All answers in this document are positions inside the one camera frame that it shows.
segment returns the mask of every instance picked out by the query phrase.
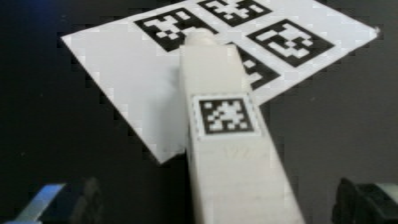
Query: white rectangular block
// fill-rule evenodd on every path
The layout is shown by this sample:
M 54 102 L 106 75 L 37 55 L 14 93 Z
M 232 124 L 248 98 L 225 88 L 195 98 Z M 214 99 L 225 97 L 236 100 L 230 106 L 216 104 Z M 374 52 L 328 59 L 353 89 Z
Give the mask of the white rectangular block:
M 181 47 L 197 223 L 301 224 L 234 45 Z

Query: dark table surface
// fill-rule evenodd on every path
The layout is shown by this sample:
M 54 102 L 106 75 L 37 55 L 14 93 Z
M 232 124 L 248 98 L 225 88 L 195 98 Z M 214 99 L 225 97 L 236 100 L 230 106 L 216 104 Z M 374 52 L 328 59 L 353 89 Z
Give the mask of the dark table surface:
M 104 223 L 191 223 L 186 158 L 152 162 L 58 40 L 170 4 L 0 1 L 0 222 L 51 182 L 94 176 Z M 380 38 L 262 106 L 307 223 L 330 223 L 339 178 L 398 183 L 398 1 L 321 1 Z

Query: white foam block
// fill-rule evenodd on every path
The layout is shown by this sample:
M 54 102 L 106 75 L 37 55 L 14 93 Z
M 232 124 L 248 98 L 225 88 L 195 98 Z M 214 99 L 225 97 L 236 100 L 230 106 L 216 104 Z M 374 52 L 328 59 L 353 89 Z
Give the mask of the white foam block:
M 376 31 L 310 0 L 184 1 L 62 37 L 157 162 L 184 152 L 177 47 L 198 27 L 234 43 L 253 104 L 319 71 Z
M 236 47 L 181 47 L 189 177 L 200 224 L 301 224 Z

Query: white paper sheet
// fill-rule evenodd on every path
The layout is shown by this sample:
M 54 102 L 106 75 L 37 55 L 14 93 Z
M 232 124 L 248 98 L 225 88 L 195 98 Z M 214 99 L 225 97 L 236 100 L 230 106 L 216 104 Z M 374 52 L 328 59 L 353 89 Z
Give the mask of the white paper sheet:
M 159 163 L 188 147 L 177 46 L 198 27 L 237 45 L 257 105 L 376 37 L 310 0 L 184 1 L 62 37 Z

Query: black and white square pattern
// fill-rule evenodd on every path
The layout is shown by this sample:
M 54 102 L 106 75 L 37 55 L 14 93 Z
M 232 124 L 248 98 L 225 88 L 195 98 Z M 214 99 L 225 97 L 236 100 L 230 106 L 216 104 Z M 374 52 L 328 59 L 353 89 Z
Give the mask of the black and white square pattern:
M 197 4 L 230 27 L 271 12 L 253 0 L 205 0 Z
M 234 44 L 245 73 L 248 75 L 248 82 L 252 86 L 252 90 L 255 90 L 280 75 L 277 72 L 269 69 L 269 67 L 261 63 L 261 61 L 255 59 L 255 57 L 246 53 L 246 51 L 241 49 L 241 47 Z
M 193 113 L 198 137 L 259 132 L 253 106 L 246 94 L 197 95 Z
M 277 22 L 246 37 L 293 67 L 298 67 L 333 47 L 289 20 Z
M 252 131 L 243 100 L 200 100 L 205 134 Z
M 134 24 L 166 52 L 179 48 L 186 33 L 197 28 L 205 28 L 216 34 L 214 29 L 184 8 L 134 21 Z

